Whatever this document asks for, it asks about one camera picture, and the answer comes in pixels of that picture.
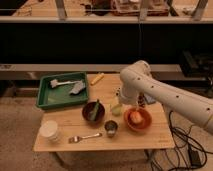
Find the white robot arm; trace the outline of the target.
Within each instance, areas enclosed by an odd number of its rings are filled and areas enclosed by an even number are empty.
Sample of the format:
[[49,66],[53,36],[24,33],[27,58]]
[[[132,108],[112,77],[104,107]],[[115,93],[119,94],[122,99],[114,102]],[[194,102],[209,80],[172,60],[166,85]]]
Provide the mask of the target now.
[[154,79],[143,60],[123,68],[120,80],[120,103],[135,105],[140,93],[147,94],[213,135],[213,100]]

